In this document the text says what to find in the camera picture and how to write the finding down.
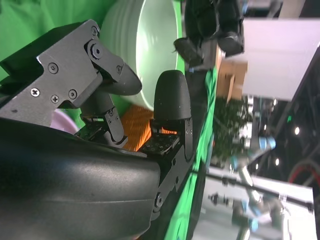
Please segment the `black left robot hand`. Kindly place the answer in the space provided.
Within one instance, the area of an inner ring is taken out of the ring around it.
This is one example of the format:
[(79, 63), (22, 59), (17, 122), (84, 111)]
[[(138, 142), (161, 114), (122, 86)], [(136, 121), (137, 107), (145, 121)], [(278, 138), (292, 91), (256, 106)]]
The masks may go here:
[(217, 41), (226, 57), (245, 51), (243, 14), (238, 0), (187, 0), (184, 24), (186, 37), (174, 41), (175, 50), (189, 67), (204, 62), (202, 44)]

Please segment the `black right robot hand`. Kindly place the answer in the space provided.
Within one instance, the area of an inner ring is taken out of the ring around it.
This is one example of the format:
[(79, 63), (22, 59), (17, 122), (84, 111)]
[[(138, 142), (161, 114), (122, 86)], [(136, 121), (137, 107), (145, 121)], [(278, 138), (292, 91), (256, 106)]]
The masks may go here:
[(87, 20), (56, 27), (2, 60), (0, 237), (130, 240), (146, 232), (194, 159), (187, 81), (164, 71), (151, 137), (137, 151), (111, 95), (142, 83)]

